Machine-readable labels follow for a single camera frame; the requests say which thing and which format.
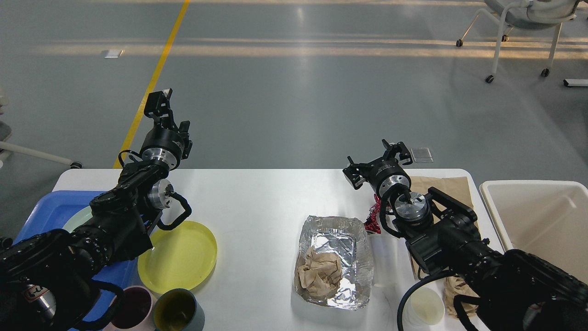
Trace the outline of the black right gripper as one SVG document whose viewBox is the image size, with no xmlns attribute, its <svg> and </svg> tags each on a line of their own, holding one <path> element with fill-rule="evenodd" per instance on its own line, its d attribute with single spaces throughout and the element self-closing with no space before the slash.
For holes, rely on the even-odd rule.
<svg viewBox="0 0 588 331">
<path fill-rule="evenodd" d="M 410 177 L 398 162 L 403 166 L 413 164 L 413 156 L 404 142 L 391 144 L 382 140 L 382 144 L 385 148 L 382 158 L 370 163 L 355 163 L 351 156 L 347 156 L 349 165 L 343 169 L 345 178 L 355 190 L 368 183 L 380 198 L 398 184 L 410 189 Z"/>
</svg>

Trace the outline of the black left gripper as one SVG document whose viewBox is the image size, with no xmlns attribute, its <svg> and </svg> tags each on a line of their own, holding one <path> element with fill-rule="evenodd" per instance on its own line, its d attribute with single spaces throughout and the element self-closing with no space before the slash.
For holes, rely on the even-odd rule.
<svg viewBox="0 0 588 331">
<path fill-rule="evenodd" d="M 144 115 L 154 121 L 162 117 L 162 125 L 155 124 L 145 137 L 139 151 L 141 160 L 156 160 L 165 163 L 172 171 L 182 160 L 189 157 L 192 140 L 189 136 L 190 121 L 183 121 L 178 127 L 171 108 L 172 89 L 154 91 L 147 95 Z"/>
</svg>

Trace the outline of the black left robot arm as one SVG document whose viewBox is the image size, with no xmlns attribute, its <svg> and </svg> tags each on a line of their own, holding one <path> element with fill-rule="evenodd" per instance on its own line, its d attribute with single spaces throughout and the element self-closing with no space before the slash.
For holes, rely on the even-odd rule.
<svg viewBox="0 0 588 331">
<path fill-rule="evenodd" d="M 189 121 L 175 124 L 172 89 L 148 94 L 144 115 L 153 128 L 140 151 L 119 157 L 118 184 L 90 202 L 91 218 L 69 232 L 36 234 L 1 249 L 3 331 L 96 331 L 123 307 L 116 284 L 95 280 L 106 266 L 150 250 L 154 228 L 170 231 L 192 209 L 168 181 L 191 152 Z"/>
</svg>

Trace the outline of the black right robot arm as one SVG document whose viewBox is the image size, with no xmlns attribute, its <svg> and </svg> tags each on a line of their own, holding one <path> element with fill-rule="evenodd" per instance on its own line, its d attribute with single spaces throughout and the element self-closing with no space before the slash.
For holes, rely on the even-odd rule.
<svg viewBox="0 0 588 331">
<path fill-rule="evenodd" d="M 405 306 L 420 287 L 458 276 L 476 296 L 453 298 L 458 320 L 476 330 L 464 304 L 491 331 L 585 331 L 587 285 L 550 262 L 519 249 L 500 253 L 476 227 L 472 208 L 435 187 L 426 194 L 411 189 L 403 169 L 413 158 L 403 142 L 382 140 L 384 154 L 369 163 L 349 165 L 343 172 L 355 190 L 369 183 L 380 201 L 378 222 L 390 235 L 404 239 L 426 277 L 410 287 L 397 308 L 402 331 Z"/>
</svg>

